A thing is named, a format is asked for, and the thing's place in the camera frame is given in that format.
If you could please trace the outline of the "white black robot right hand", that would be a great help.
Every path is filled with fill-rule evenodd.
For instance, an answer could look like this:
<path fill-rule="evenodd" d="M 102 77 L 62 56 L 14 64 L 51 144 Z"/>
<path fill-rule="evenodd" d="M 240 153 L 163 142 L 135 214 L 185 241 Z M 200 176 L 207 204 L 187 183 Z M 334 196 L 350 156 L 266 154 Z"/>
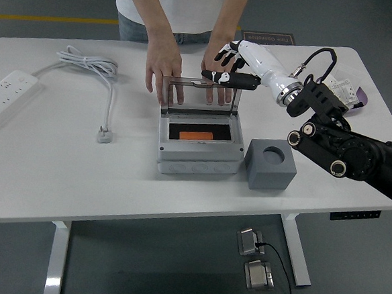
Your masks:
<path fill-rule="evenodd" d="M 244 41 L 231 41 L 216 55 L 222 66 L 235 60 L 231 72 L 203 70 L 202 76 L 226 88 L 255 90 L 269 87 L 273 99 L 282 107 L 288 106 L 302 90 L 296 74 L 290 74 L 271 51 L 261 45 Z"/>

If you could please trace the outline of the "person's left hand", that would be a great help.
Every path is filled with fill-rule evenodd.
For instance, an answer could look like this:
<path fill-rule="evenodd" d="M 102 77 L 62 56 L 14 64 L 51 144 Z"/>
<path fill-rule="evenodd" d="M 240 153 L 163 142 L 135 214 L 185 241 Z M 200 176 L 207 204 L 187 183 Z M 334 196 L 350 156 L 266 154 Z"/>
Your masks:
<path fill-rule="evenodd" d="M 222 66 L 222 61 L 215 61 L 215 57 L 218 55 L 219 51 L 229 42 L 231 39 L 226 39 L 224 37 L 219 37 L 213 34 L 209 39 L 209 44 L 206 47 L 204 56 L 201 62 L 201 70 L 212 70 L 215 72 L 230 72 L 233 64 L 234 59 L 230 59 L 230 61 L 225 65 Z M 229 103 L 232 99 L 232 92 L 231 90 L 226 90 L 223 88 L 219 88 L 217 90 L 217 102 L 218 105 L 224 105 Z"/>

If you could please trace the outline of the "person's right hand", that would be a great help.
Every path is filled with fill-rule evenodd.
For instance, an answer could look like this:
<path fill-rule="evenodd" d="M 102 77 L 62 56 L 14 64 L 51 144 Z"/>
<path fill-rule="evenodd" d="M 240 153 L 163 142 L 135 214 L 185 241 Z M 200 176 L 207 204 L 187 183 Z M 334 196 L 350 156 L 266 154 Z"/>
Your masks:
<path fill-rule="evenodd" d="M 145 85 L 152 93 L 156 91 L 159 103 L 163 103 L 164 77 L 180 77 L 182 58 L 174 36 L 150 36 L 146 54 Z"/>

